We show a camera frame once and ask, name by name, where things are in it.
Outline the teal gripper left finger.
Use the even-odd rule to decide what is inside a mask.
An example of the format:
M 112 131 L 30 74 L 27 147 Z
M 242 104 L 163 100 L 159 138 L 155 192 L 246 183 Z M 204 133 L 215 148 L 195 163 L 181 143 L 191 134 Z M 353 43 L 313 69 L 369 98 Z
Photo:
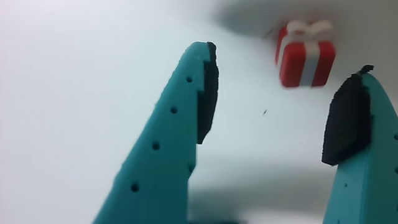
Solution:
M 116 175 L 95 223 L 188 222 L 188 180 L 196 165 L 197 145 L 211 129 L 218 77 L 216 45 L 190 45 Z

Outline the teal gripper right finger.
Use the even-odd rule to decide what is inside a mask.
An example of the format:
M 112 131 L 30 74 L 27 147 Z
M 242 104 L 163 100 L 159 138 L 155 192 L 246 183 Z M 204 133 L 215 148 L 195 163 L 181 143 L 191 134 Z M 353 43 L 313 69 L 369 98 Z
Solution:
M 365 65 L 330 103 L 322 162 L 337 168 L 326 224 L 397 224 L 397 113 Z

